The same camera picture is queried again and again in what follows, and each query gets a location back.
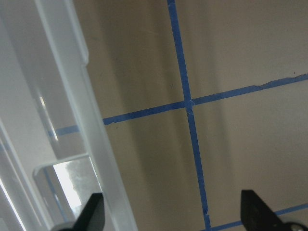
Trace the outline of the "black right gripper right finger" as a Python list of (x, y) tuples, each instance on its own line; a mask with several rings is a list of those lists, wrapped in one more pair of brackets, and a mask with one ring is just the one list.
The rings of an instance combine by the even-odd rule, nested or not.
[(241, 191), (241, 223), (247, 231), (291, 231), (253, 191)]

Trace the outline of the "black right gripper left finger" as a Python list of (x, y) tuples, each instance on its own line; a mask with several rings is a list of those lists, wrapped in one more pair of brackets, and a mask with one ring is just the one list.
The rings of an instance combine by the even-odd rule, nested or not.
[(72, 231), (102, 231), (105, 226), (104, 197), (102, 193), (93, 193), (78, 219), (72, 227)]

